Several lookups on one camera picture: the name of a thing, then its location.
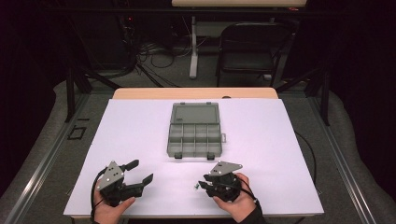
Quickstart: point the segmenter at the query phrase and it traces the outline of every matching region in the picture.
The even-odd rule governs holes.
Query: gray plastic box
[[[219,104],[174,104],[167,147],[169,157],[207,157],[214,160],[221,152]]]

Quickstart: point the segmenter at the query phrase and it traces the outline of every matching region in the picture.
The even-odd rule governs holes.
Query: white paper sheet
[[[219,103],[221,132],[227,135],[220,158],[168,157],[172,105],[180,102]],[[64,214],[88,216],[97,173],[111,161],[123,165],[133,160],[140,160],[140,164],[125,173],[127,185],[140,183],[150,174],[154,178],[125,216],[227,216],[203,189],[194,188],[217,161],[244,166],[238,172],[249,177],[265,215],[323,213],[281,100],[110,100]]]

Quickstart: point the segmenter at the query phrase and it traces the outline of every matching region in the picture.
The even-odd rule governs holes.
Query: white desk leg
[[[196,23],[195,17],[192,17],[191,22],[191,64],[190,64],[190,78],[197,78],[197,67],[198,67],[198,52],[197,52],[197,34],[196,34]]]

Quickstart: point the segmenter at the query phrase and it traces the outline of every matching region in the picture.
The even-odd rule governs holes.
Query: table
[[[172,0],[173,7],[305,7],[306,0]],[[221,25],[210,26],[210,30],[219,32],[230,25],[225,22]],[[191,65],[190,78],[197,77],[198,50],[197,50],[197,21],[195,16],[191,19]]]
[[[223,153],[177,160],[166,154],[173,103],[219,103],[220,123],[227,133]],[[143,197],[125,211],[133,218],[229,217],[203,189],[195,189],[218,160],[243,164],[266,216],[313,216],[323,213],[290,120],[270,88],[118,89],[87,154],[64,214],[88,217],[96,174],[111,161],[140,160],[125,173],[125,183],[154,173]]]

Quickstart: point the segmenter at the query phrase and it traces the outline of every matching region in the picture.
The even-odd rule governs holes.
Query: person's hand
[[[235,175],[243,180],[241,181],[242,189],[250,192],[247,186],[247,184],[249,184],[248,177],[239,173]],[[216,196],[213,197],[213,200],[216,202],[219,208],[230,213],[233,217],[233,220],[238,223],[244,220],[256,208],[256,204],[253,202],[253,199],[242,190],[240,195],[232,203],[226,203]]]
[[[95,207],[94,221],[100,224],[117,224],[120,220],[120,216],[125,210],[131,206],[135,201],[135,198],[129,198],[124,202],[120,203],[117,207],[112,207],[103,199],[99,190],[94,190],[93,202],[97,204]]]

